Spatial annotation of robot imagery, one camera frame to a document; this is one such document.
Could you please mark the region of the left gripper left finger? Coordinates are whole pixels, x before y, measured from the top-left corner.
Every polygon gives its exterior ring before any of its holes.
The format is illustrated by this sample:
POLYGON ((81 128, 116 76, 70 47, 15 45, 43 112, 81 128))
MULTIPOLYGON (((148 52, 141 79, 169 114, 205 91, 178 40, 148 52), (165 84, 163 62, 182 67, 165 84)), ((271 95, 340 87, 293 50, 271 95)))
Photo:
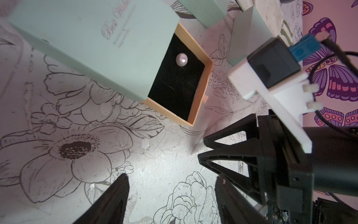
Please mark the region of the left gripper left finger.
POLYGON ((123 173, 74 223, 122 224, 124 222, 129 191, 128 175, 123 173))

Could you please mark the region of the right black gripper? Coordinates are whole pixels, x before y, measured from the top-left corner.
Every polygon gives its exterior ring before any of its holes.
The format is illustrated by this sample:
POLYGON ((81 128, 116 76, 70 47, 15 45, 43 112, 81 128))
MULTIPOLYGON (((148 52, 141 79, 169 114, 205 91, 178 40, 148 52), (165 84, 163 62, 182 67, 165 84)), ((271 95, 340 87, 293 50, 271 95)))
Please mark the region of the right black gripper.
POLYGON ((277 116, 259 116, 257 126, 256 115, 250 114, 204 137, 204 145, 212 150, 199 154, 198 160, 257 203, 287 211, 292 224, 310 224, 315 190, 358 194, 358 143, 328 127, 308 127, 306 132, 313 139, 308 154, 277 116), (216 142, 242 131, 246 141, 232 145, 216 142), (242 161, 249 175, 215 161, 242 161))

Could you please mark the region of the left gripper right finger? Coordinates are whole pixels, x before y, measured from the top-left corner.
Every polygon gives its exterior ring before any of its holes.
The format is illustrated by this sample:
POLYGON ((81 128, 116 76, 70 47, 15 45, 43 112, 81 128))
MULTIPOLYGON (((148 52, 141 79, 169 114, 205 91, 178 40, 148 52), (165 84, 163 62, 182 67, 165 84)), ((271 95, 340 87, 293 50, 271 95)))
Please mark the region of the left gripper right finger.
POLYGON ((215 195, 222 224, 268 223, 226 177, 217 177, 215 195))

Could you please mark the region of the pearl earring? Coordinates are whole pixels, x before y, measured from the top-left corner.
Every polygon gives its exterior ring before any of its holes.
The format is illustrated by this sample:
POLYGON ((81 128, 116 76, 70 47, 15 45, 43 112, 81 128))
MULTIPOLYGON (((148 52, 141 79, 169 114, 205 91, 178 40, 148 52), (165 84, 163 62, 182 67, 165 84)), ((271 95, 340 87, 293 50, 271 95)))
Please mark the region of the pearl earring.
POLYGON ((180 53, 176 57, 176 64, 179 67, 184 67, 188 63, 188 56, 185 53, 180 53))

